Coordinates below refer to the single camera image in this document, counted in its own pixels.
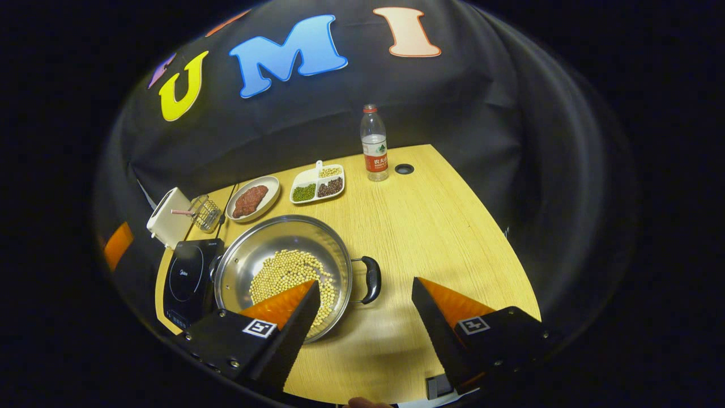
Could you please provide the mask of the pile of soybeans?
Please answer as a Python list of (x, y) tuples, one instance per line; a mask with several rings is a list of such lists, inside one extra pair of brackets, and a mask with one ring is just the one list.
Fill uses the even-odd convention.
[(314, 328), (319, 327), (331, 314), (337, 300), (336, 279), (309, 252), (283, 249), (265, 258), (250, 285), (252, 303), (259, 304), (307, 281), (317, 281), (321, 290), (321, 303), (312, 323)]

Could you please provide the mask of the divided white dish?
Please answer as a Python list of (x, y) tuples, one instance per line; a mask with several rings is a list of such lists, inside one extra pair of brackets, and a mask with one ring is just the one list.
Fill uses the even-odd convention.
[[(321, 168), (327, 167), (327, 166), (341, 167), (342, 170), (343, 170), (343, 172), (342, 172), (342, 174), (339, 174), (339, 175), (336, 175), (336, 176), (331, 176), (331, 177), (327, 177), (327, 178), (319, 178), (318, 177), (319, 170), (321, 170)], [(322, 183), (322, 182), (324, 182), (324, 181), (328, 181), (329, 179), (336, 178), (336, 177), (342, 177), (343, 178), (343, 180), (344, 180), (344, 187), (343, 187), (342, 191), (344, 191), (344, 188), (346, 186), (346, 181), (345, 181), (346, 175), (345, 175), (343, 166), (340, 165), (340, 164), (324, 164), (323, 161), (318, 160), (315, 163), (315, 165), (314, 165), (313, 168), (298, 173), (297, 176), (295, 177), (295, 179), (293, 179), (292, 188), (291, 188), (290, 194), (288, 196), (288, 199), (290, 200), (290, 202), (292, 202), (292, 190), (295, 188), (295, 186), (298, 186), (298, 185), (306, 185), (306, 184), (310, 184), (310, 183), (315, 183), (316, 186), (317, 186), (315, 198), (311, 199), (311, 201), (306, 201), (306, 202), (292, 202), (293, 204), (295, 204), (295, 205), (307, 204), (309, 202), (323, 201), (324, 199), (331, 199), (332, 197), (339, 196), (339, 194), (341, 194), (342, 191), (340, 191), (338, 194), (331, 195), (331, 196), (328, 196), (328, 197), (318, 197), (318, 187), (319, 187), (319, 184)]]

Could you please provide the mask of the steel pot with black handles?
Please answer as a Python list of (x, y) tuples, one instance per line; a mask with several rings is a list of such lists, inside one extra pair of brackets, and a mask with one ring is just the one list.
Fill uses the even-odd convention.
[(214, 273), (216, 305), (231, 312), (253, 307), (252, 279), (263, 260), (283, 249), (300, 250), (315, 256), (336, 282), (337, 300), (322, 325), (311, 326), (305, 343), (321, 340), (342, 319), (353, 303), (353, 271), (356, 259), (346, 243), (328, 224), (311, 216), (288, 215), (264, 220), (233, 240), (218, 262)]

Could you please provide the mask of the clear water bottle red label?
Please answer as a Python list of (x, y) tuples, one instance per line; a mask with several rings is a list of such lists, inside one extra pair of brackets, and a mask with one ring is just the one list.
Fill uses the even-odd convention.
[(389, 177), (387, 135), (375, 104), (365, 104), (360, 124), (360, 139), (368, 179), (379, 182)]

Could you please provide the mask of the round white plate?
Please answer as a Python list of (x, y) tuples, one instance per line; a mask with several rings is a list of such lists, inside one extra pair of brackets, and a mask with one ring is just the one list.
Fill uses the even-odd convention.
[[(238, 219), (234, 219), (232, 217), (232, 212), (235, 207), (235, 202), (237, 201), (239, 196), (242, 196), (248, 189), (253, 188), (254, 186), (264, 184), (268, 187), (268, 193), (262, 199), (259, 206), (257, 206), (257, 209), (249, 214), (248, 216), (243, 216)], [(280, 182), (279, 179), (277, 179), (275, 176), (262, 176), (256, 179), (253, 179), (247, 183), (245, 183), (243, 186), (237, 189), (235, 193), (232, 194), (231, 199), (229, 199), (229, 202), (227, 203), (225, 207), (225, 216), (228, 220), (234, 220), (234, 222), (238, 222), (241, 224), (249, 223), (252, 220), (256, 220), (262, 215), (264, 215), (277, 201), (280, 194)]]

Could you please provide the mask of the white box appliance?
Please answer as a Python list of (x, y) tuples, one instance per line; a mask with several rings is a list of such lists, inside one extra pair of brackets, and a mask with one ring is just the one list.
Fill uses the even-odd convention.
[(192, 224), (188, 214), (176, 214), (174, 211), (188, 211), (191, 201), (181, 189), (169, 190), (155, 207), (148, 219), (147, 229), (152, 238), (160, 240), (163, 245), (174, 250), (179, 242), (184, 241)]

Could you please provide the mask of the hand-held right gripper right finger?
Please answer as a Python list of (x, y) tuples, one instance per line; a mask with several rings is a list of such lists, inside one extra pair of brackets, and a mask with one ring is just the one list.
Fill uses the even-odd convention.
[(422, 277), (413, 280), (412, 302), (458, 393), (507, 385), (562, 343), (558, 330), (514, 305), (494, 309)]

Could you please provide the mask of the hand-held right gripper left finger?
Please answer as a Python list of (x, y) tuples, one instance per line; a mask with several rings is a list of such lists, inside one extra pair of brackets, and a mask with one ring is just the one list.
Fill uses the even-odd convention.
[(176, 335), (176, 347), (226, 380), (282, 392), (320, 301), (309, 280), (241, 312), (218, 308)]

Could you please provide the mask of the black induction cooktop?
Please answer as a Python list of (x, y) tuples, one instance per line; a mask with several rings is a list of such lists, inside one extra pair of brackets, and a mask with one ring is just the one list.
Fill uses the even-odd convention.
[(214, 273), (224, 253), (220, 238), (179, 242), (165, 277), (163, 313), (186, 330), (216, 308)]

